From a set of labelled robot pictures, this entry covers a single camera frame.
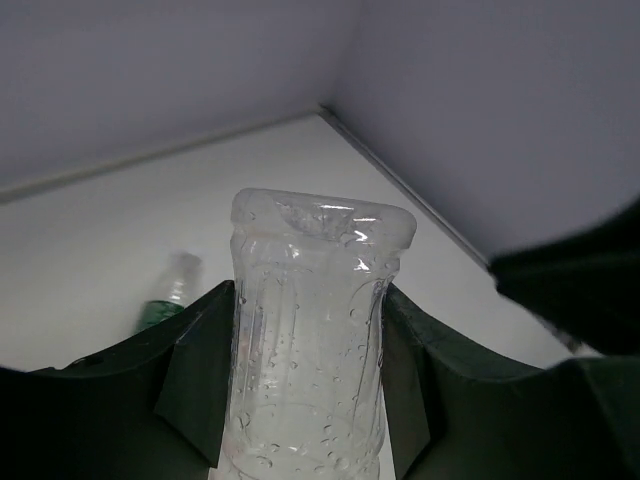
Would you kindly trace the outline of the green label clear bottle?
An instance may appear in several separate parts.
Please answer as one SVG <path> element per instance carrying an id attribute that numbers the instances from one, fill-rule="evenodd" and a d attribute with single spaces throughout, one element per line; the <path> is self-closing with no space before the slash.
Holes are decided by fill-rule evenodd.
<path id="1" fill-rule="evenodd" d="M 142 304 L 133 333 L 184 311 L 200 295 L 202 274 L 203 261 L 199 256 L 186 251 L 172 254 Z"/>

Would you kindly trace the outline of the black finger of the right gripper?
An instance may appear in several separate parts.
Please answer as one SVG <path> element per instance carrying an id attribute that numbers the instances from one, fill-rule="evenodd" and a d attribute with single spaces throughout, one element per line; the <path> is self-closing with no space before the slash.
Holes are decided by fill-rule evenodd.
<path id="1" fill-rule="evenodd" d="M 502 296 L 604 355 L 639 354 L 639 202 L 603 223 L 493 258 Z"/>

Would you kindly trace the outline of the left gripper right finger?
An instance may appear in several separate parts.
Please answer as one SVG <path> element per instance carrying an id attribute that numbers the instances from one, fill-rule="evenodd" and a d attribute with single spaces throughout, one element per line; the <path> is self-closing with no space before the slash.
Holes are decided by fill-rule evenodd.
<path id="1" fill-rule="evenodd" d="M 639 361 L 504 357 L 390 287 L 382 378 L 400 479 L 635 479 Z"/>

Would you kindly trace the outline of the clear unlabelled plastic bottle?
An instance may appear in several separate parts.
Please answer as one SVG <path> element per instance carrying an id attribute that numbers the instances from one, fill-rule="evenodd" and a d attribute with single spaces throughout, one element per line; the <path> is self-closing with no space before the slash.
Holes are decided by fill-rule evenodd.
<path id="1" fill-rule="evenodd" d="M 417 222 L 270 189 L 233 199 L 234 333 L 217 479 L 376 479 L 382 304 Z"/>

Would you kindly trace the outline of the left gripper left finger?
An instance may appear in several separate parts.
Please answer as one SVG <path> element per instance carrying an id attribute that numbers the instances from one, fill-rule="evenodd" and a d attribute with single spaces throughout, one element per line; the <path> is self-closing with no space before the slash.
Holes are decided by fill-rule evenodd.
<path id="1" fill-rule="evenodd" d="M 234 285 L 62 369 L 1 372 L 5 479 L 205 479 L 227 407 Z"/>

